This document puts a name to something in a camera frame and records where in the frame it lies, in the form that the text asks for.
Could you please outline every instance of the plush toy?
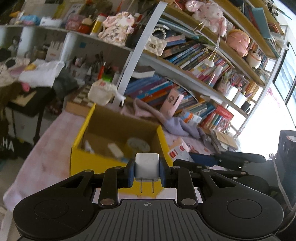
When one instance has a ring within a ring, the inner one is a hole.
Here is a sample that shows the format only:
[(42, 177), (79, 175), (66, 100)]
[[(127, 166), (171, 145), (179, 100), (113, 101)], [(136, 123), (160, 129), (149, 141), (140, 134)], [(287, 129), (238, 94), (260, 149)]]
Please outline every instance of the plush toy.
[(261, 56), (258, 51), (250, 51), (247, 56), (247, 62), (253, 69), (257, 69), (261, 64)]
[(186, 3), (186, 9), (194, 13), (193, 17), (200, 21), (203, 27), (208, 27), (213, 33), (217, 33), (222, 37), (226, 34), (226, 18), (216, 3), (188, 1)]
[(120, 12), (115, 16), (108, 16), (103, 22), (103, 31), (98, 37), (104, 42), (118, 46), (125, 46), (126, 38), (133, 33), (134, 17), (129, 12)]
[(228, 33), (227, 44), (237, 51), (241, 57), (247, 56), (249, 43), (249, 36), (239, 29), (231, 30)]

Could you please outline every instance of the black device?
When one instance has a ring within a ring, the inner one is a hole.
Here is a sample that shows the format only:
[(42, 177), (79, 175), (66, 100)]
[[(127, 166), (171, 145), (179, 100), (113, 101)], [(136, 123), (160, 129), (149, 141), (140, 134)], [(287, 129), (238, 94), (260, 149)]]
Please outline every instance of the black device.
[[(19, 240), (279, 240), (274, 234), (283, 220), (280, 204), (232, 179), (248, 173), (209, 170), (181, 160), (176, 164), (169, 167), (160, 159), (162, 186), (177, 189), (177, 202), (119, 203), (118, 189), (133, 185), (132, 159), (124, 168), (102, 174), (85, 170), (35, 193), (14, 209)], [(92, 203), (96, 187), (101, 187), (97, 204)]]

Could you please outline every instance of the table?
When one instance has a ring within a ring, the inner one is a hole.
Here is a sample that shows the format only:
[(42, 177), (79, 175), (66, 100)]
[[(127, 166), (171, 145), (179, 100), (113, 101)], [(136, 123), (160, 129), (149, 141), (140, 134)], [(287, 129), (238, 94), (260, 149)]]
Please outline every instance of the table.
[(40, 139), (40, 127), (45, 106), (53, 100), (53, 98), (55, 97), (55, 92), (52, 88), (49, 87), (37, 87), (33, 90), (36, 91), (36, 94), (25, 106), (20, 106), (13, 102), (8, 102), (7, 107), (12, 110), (12, 122), (15, 136), (17, 135), (15, 130), (15, 119), (13, 111), (18, 111), (29, 117), (34, 117), (38, 114), (35, 136), (33, 138), (34, 145), (36, 145), (36, 143)]

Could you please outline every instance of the white power adapter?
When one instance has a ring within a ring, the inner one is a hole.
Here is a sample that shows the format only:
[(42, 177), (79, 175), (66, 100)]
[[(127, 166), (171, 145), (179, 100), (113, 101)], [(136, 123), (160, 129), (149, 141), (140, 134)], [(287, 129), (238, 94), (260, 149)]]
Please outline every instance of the white power adapter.
[(154, 182), (159, 180), (159, 154), (137, 153), (135, 166), (135, 179), (141, 182), (152, 182), (152, 193), (154, 193)]

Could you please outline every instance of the shelf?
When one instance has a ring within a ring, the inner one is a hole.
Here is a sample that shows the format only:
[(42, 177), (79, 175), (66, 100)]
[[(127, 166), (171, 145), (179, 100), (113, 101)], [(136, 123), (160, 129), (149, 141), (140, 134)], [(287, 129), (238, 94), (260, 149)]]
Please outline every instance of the shelf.
[[(191, 17), (190, 15), (186, 14), (185, 12), (174, 8), (172, 6), (167, 6), (164, 10), (164, 15), (166, 17), (171, 18), (173, 21), (177, 22), (178, 24), (183, 25), (184, 27), (189, 28), (190, 30), (193, 30), (197, 25), (200, 24), (199, 21)], [(204, 27), (201, 31), (201, 33), (211, 40), (211, 42), (216, 43), (218, 40), (218, 35), (211, 32), (207, 27)], [(261, 87), (264, 87), (264, 82), (259, 78), (259, 76), (254, 72), (254, 70), (248, 65), (248, 63), (242, 59), (238, 55), (238, 53), (231, 47), (228, 46), (225, 41), (222, 39), (220, 40), (220, 46), (219, 50), (222, 52), (223, 55), (225, 55), (232, 64), (240, 69), (248, 78), (253, 80), (256, 84), (258, 84)]]
[(247, 2), (249, 2), (253, 7), (256, 7), (256, 8), (262, 7), (264, 10), (265, 16), (267, 18), (267, 22), (274, 23), (276, 25), (276, 27), (278, 28), (279, 33), (281, 35), (284, 35), (284, 32), (281, 29), (281, 26), (276, 21), (276, 19), (271, 15), (270, 11), (268, 10), (268, 7), (264, 4), (263, 1), (261, 1), (261, 0), (247, 0)]
[(158, 70), (160, 70), (159, 67), (162, 67), (161, 70), (167, 69), (167, 70), (173, 72), (175, 74), (175, 75), (173, 75), (175, 77), (174, 80), (178, 81), (179, 77), (181, 77), (183, 79), (183, 82), (186, 82), (186, 84), (188, 84), (191, 88), (194, 87), (192, 89), (194, 89), (195, 91), (197, 91), (201, 94), (204, 94), (204, 95), (209, 95), (214, 100), (223, 101), (224, 103), (231, 106), (237, 112), (239, 112), (241, 115), (243, 115), (244, 117), (247, 118), (247, 114), (241, 108), (239, 108), (233, 102), (228, 100), (220, 92), (216, 91), (215, 89), (211, 88), (210, 86), (208, 86), (204, 82), (197, 79), (190, 72), (185, 71), (185, 70), (179, 68), (178, 66), (172, 64), (171, 62), (169, 62), (163, 58), (157, 57), (156, 55), (154, 55), (146, 50), (143, 51), (142, 57), (148, 59), (149, 62), (151, 63), (151, 65), (154, 65), (154, 66), (152, 66), (153, 68), (156, 67), (156, 72), (159, 72), (158, 71)]
[(255, 26), (249, 21), (249, 19), (230, 1), (228, 0), (213, 0), (220, 6), (225, 15), (227, 15), (232, 21), (234, 21), (241, 30), (243, 30), (251, 39), (253, 39), (261, 50), (268, 58), (276, 59), (276, 56), (272, 52), (269, 45), (261, 33), (255, 28)]
[(32, 28), (38, 28), (38, 29), (46, 29), (46, 30), (52, 30), (52, 31), (59, 31), (59, 32), (65, 32), (65, 33), (73, 33), (73, 34), (77, 34), (77, 35), (80, 35), (80, 36), (83, 36), (83, 37), (86, 37), (86, 38), (89, 38), (89, 39), (93, 39), (93, 40), (96, 40), (96, 41), (99, 41), (99, 42), (102, 42), (102, 43), (105, 43), (105, 44), (108, 44), (108, 45), (112, 45), (112, 46), (115, 46), (115, 47), (118, 47), (118, 48), (122, 48), (122, 49), (125, 49), (127, 51), (132, 51), (132, 49), (128, 48), (128, 47), (125, 47), (125, 46), (117, 46), (117, 45), (113, 45), (113, 44), (110, 44), (110, 43), (106, 43), (104, 42), (103, 40), (95, 37), (95, 36), (90, 36), (89, 34), (83, 34), (83, 33), (79, 33), (79, 32), (76, 32), (76, 31), (72, 31), (72, 30), (68, 30), (68, 29), (64, 29), (64, 28), (54, 28), (54, 27), (48, 27), (48, 26), (31, 26), (31, 25), (0, 25), (0, 28), (24, 28), (24, 27), (32, 27)]

